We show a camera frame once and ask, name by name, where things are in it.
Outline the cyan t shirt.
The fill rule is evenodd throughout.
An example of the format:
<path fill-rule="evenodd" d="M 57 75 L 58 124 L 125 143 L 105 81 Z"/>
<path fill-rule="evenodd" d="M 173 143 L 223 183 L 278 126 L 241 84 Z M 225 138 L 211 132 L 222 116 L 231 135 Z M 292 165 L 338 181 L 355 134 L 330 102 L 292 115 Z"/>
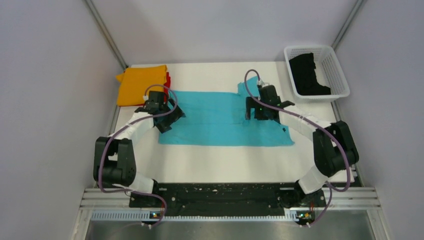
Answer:
<path fill-rule="evenodd" d="M 220 147 L 292 146 L 289 128 L 273 120 L 246 120 L 246 97 L 258 96 L 258 78 L 237 85 L 237 92 L 177 91 L 185 117 L 161 133 L 162 145 Z"/>

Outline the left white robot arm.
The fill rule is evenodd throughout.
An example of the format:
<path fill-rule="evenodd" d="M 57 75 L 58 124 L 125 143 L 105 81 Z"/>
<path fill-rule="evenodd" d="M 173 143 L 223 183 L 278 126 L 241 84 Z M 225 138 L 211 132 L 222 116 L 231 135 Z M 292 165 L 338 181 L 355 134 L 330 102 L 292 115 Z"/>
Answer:
<path fill-rule="evenodd" d="M 104 193 L 109 193 L 107 187 L 114 186 L 116 192 L 129 193 L 149 207 L 165 210 L 167 204 L 160 196 L 158 182 L 138 171 L 134 147 L 151 129 L 166 133 L 186 115 L 177 98 L 164 92 L 151 91 L 144 99 L 144 105 L 134 111 L 127 123 L 95 141 L 93 178 Z"/>

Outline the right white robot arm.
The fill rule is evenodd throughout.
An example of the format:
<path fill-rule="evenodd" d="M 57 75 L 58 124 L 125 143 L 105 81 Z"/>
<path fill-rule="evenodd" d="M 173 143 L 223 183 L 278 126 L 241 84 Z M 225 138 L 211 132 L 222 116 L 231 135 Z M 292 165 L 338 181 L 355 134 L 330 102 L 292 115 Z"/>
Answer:
<path fill-rule="evenodd" d="M 245 99 L 245 118 L 275 121 L 292 128 L 312 142 L 313 166 L 294 184 L 288 206 L 307 206 L 329 179 L 346 171 L 346 185 L 351 182 L 350 167 L 359 161 L 359 153 L 348 124 L 330 122 L 307 114 L 291 101 L 281 101 L 273 85 L 258 85 L 258 96 Z"/>

